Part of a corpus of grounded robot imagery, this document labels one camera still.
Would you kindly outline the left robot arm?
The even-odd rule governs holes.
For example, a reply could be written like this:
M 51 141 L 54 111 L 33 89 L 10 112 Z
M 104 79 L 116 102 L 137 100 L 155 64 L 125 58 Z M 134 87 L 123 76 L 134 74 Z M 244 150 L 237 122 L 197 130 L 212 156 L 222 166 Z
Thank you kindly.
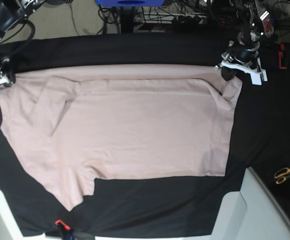
M 229 41 L 215 69 L 221 71 L 226 81 L 233 79 L 237 71 L 244 72 L 250 75 L 253 85 L 260 86 L 268 77 L 261 65 L 259 49 L 261 42 L 275 32 L 270 11 L 262 0 L 231 0 L 229 4 L 243 23 L 237 38 Z

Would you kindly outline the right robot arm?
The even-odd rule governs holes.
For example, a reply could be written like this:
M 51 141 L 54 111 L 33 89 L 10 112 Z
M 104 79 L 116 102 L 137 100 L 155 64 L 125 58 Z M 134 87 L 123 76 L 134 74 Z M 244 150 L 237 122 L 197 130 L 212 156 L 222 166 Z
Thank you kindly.
M 30 34 L 24 43 L 18 45 L 14 50 L 0 54 L 0 85 L 11 86 L 15 83 L 15 74 L 11 67 L 11 58 L 23 50 L 33 39 L 35 26 L 28 17 L 36 12 L 44 4 L 43 0 L 0 0 L 0 45 L 5 33 L 18 24 L 21 24 L 20 32 L 26 25 L 30 28 Z

